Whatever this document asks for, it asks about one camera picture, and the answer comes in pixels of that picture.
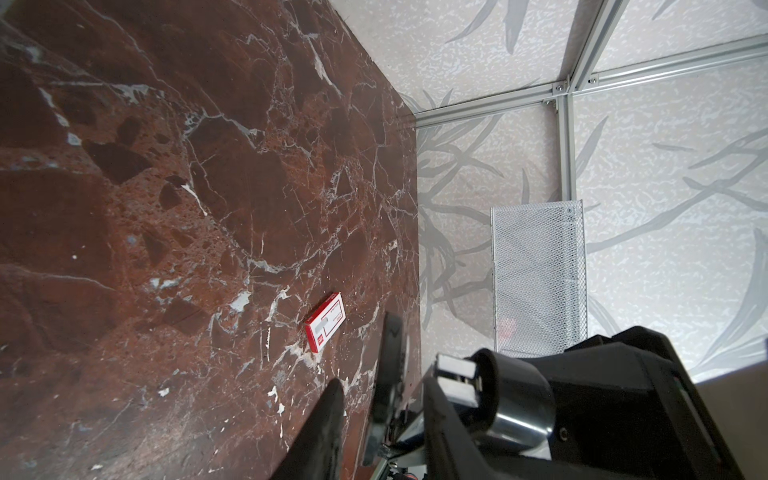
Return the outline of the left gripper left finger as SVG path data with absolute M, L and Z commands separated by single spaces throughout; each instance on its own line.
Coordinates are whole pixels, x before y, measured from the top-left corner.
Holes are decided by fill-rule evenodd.
M 271 479 L 339 479 L 343 425 L 344 390 L 341 382 L 334 378 Z

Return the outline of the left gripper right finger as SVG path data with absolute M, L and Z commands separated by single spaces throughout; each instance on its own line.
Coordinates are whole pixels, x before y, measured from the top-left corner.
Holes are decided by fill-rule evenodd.
M 389 435 L 390 425 L 402 401 L 408 358 L 408 340 L 403 320 L 387 312 L 384 318 L 379 360 L 368 415 L 365 449 L 361 460 L 371 466 Z

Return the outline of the red white staple box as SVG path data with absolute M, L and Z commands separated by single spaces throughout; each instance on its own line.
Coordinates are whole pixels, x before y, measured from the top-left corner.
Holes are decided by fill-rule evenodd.
M 333 292 L 304 324 L 310 351 L 319 353 L 345 320 L 342 294 Z

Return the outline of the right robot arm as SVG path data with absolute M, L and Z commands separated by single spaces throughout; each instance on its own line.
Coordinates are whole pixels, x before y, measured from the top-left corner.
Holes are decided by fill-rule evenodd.
M 425 394 L 431 479 L 739 479 L 668 338 L 633 327 L 556 355 L 470 357 L 478 400 Z

